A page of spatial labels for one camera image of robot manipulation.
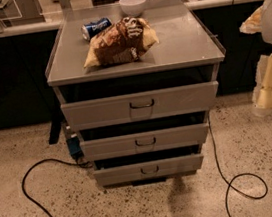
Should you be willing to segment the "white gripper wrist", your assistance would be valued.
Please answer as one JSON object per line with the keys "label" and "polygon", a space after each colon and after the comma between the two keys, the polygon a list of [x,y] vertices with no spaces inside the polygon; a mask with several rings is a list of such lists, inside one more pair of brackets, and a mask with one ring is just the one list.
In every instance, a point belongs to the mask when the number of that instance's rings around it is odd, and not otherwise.
{"label": "white gripper wrist", "polygon": [[[244,34],[260,33],[262,31],[261,14],[262,6],[256,9],[245,22],[241,24],[239,31]],[[272,54],[262,55],[257,63],[256,87],[253,89],[252,111],[256,116],[266,116],[272,111]]]}

